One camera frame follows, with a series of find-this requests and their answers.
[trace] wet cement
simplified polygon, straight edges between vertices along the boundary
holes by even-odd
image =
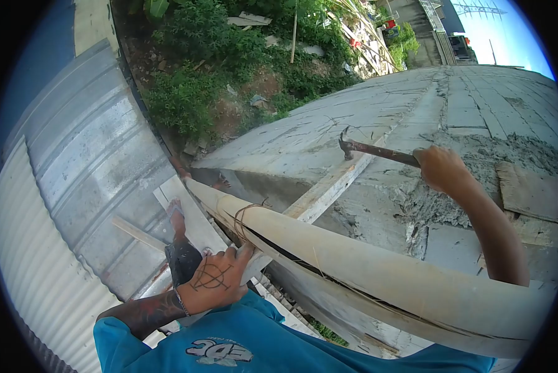
[[[511,135],[507,140],[500,140],[480,135],[454,136],[444,131],[420,136],[460,154],[470,172],[499,205],[502,204],[497,163],[505,161],[539,174],[558,174],[558,150],[537,138]],[[417,169],[405,166],[400,174],[417,176]],[[402,190],[405,188],[399,186],[390,193],[390,198],[401,207],[401,213],[394,218],[402,224],[412,223],[420,231],[430,223],[471,226],[468,216],[453,199],[431,189],[422,180],[409,184],[406,193]]]

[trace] foot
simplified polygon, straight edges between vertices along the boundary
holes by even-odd
[[[169,161],[173,165],[173,168],[175,168],[175,171],[179,174],[180,179],[183,180],[185,178],[192,178],[192,175],[184,169],[184,166],[182,166],[179,160],[175,159],[174,156],[169,157]]]
[[[184,221],[184,210],[182,210],[182,203],[178,199],[173,199],[169,203],[167,216],[169,216],[169,222],[175,231],[175,241],[185,238],[186,223]]]
[[[211,187],[216,189],[216,190],[219,190],[222,186],[225,186],[226,188],[231,188],[230,182],[227,181],[225,176],[223,176],[221,173],[219,173],[219,178],[217,179],[217,181]]]

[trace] teal t-shirt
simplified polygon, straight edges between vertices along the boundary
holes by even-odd
[[[282,324],[253,291],[150,348],[115,317],[93,330],[103,373],[118,372],[446,372],[486,373],[496,359],[433,344],[399,359],[379,359]]]

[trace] hammer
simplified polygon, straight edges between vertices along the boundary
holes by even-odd
[[[385,149],[384,147],[378,147],[374,145],[362,144],[357,141],[350,140],[345,141],[343,136],[347,134],[350,126],[345,127],[345,129],[339,135],[339,147],[345,153],[345,160],[352,160],[351,151],[355,150],[357,152],[368,153],[376,155],[378,157],[394,160],[395,162],[404,163],[409,166],[420,168],[420,164],[417,159],[411,154],[397,152],[395,150]]]

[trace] hammer handle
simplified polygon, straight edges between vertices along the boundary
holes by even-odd
[[[362,144],[357,141],[347,141],[350,150],[356,150],[357,152],[368,153],[376,155],[378,157],[394,160],[395,162],[403,163],[412,167],[420,168],[420,164],[413,155],[398,152],[396,150],[386,149],[384,147],[378,147],[374,145]]]

